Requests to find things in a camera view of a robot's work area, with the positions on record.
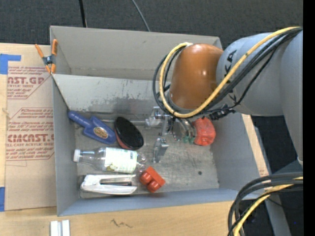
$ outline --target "cardboard sheet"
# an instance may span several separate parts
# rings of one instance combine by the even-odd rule
[[[7,65],[4,209],[55,206],[52,78],[34,45],[0,44],[0,53],[21,56]]]

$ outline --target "plastic bottle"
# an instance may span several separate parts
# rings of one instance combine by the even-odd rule
[[[82,162],[93,166],[96,170],[133,174],[145,169],[146,158],[134,150],[98,147],[92,150],[76,149],[74,162]]]

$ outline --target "red plastic block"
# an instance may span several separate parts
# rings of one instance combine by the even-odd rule
[[[165,180],[151,166],[142,173],[139,181],[146,185],[148,191],[152,193],[156,192],[165,184]]]
[[[200,146],[207,146],[213,143],[216,137],[216,130],[212,122],[208,118],[199,118],[193,123],[196,128],[197,135],[194,143]]]

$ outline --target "orange object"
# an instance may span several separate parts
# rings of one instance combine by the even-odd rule
[[[39,56],[43,59],[45,67],[47,72],[49,73],[55,73],[56,72],[56,65],[55,65],[55,59],[57,56],[57,47],[58,47],[58,41],[54,39],[53,44],[52,44],[52,54],[48,57],[45,57],[41,48],[39,45],[35,44],[35,47],[38,51]]]
[[[201,146],[207,146],[213,143],[216,137],[216,130],[212,122],[204,117],[195,120],[193,126],[196,128],[196,137],[194,143]]]
[[[143,185],[146,185],[148,191],[152,193],[156,192],[165,184],[165,180],[151,166],[142,173],[139,181]]]
[[[223,49],[209,44],[193,44],[178,55],[169,97],[183,109],[198,108],[216,89],[216,70]]]

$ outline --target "black oval object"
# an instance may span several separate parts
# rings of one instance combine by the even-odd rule
[[[138,149],[144,144],[143,137],[135,125],[124,117],[117,117],[114,122],[117,140],[123,148]]]

